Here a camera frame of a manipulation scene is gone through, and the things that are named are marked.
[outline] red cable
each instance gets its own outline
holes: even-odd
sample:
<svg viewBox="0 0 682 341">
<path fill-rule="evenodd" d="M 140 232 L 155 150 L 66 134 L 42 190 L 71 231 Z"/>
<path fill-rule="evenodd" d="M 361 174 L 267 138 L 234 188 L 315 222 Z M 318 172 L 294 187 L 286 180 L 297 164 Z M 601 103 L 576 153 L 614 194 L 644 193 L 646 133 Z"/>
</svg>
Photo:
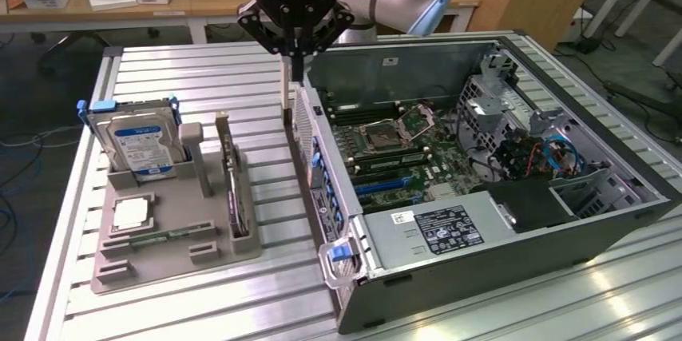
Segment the red cable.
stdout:
<svg viewBox="0 0 682 341">
<path fill-rule="evenodd" d="M 529 157 L 529 167 L 526 168 L 526 177 L 532 174 L 533 157 L 536 156 L 536 149 L 540 144 L 541 143 L 536 143 L 536 145 L 533 145 L 532 156 Z"/>
</svg>

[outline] hard drive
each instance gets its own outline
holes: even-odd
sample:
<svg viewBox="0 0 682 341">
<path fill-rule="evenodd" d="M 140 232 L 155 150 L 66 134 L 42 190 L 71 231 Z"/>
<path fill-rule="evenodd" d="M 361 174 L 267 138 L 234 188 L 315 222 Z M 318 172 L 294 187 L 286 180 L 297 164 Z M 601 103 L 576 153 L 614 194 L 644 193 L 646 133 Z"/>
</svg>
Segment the hard drive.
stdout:
<svg viewBox="0 0 682 341">
<path fill-rule="evenodd" d="M 132 171 L 138 181 L 175 176 L 174 165 L 189 160 L 178 136 L 178 99 L 118 103 L 98 101 L 79 117 L 91 127 L 115 172 Z"/>
</svg>

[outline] barcode sticker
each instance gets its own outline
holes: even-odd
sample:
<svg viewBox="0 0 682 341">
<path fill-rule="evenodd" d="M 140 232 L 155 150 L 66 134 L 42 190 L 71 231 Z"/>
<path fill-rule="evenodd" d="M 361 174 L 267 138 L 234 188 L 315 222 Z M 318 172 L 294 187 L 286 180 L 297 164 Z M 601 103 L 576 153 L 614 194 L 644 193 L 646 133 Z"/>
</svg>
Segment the barcode sticker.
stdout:
<svg viewBox="0 0 682 341">
<path fill-rule="evenodd" d="M 405 224 L 411 221 L 415 221 L 415 213 L 413 211 L 391 213 L 391 219 L 394 219 L 395 225 Z"/>
</svg>

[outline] white sticker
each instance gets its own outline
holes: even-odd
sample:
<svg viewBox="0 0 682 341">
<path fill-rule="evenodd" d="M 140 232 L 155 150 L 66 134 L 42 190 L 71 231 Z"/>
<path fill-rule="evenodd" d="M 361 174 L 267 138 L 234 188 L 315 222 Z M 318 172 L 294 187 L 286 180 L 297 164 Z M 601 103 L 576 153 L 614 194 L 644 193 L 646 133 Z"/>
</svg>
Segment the white sticker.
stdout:
<svg viewBox="0 0 682 341">
<path fill-rule="evenodd" d="M 383 168 L 383 167 L 393 167 L 393 166 L 399 165 L 399 164 L 401 164 L 399 161 L 389 161 L 386 163 L 373 164 L 370 166 L 370 169 L 377 169 L 377 168 Z"/>
<path fill-rule="evenodd" d="M 155 11 L 154 16 L 185 16 L 185 11 Z"/>
<path fill-rule="evenodd" d="M 120 129 L 114 135 L 132 172 L 153 174 L 166 172 L 173 167 L 171 152 L 161 143 L 162 127 L 153 125 Z"/>
<path fill-rule="evenodd" d="M 391 65 L 398 65 L 398 58 L 397 57 L 385 57 L 383 58 L 383 64 L 385 67 L 389 67 Z"/>
<path fill-rule="evenodd" d="M 419 161 L 425 158 L 423 153 L 417 153 L 415 155 L 409 155 L 403 157 L 403 163 L 411 163 L 413 161 Z"/>
<path fill-rule="evenodd" d="M 394 219 L 395 225 L 409 223 L 415 221 L 415 213 L 413 211 L 391 213 L 391 219 Z"/>
</svg>

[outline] robotic arm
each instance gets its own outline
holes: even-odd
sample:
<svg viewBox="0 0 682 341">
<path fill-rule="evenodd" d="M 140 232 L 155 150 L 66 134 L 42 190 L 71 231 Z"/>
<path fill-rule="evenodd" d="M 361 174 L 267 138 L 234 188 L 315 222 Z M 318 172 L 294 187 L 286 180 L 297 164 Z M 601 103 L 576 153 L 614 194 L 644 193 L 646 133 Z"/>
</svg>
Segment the robotic arm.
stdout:
<svg viewBox="0 0 682 341">
<path fill-rule="evenodd" d="M 366 37 L 379 22 L 407 34 L 427 35 L 434 32 L 450 3 L 450 0 L 342 1 L 353 12 L 338 0 L 251 0 L 241 8 L 242 28 L 271 54 L 290 58 L 291 81 L 303 80 L 305 57 L 325 52 L 342 34 L 341 42 L 357 42 L 354 32 Z M 270 17 L 273 28 L 263 24 L 262 12 Z"/>
<path fill-rule="evenodd" d="M 262 23 L 262 12 L 274 29 Z M 291 80 L 303 80 L 305 57 L 325 52 L 353 24 L 351 11 L 337 0 L 253 0 L 238 22 L 271 54 L 291 59 Z"/>
</svg>

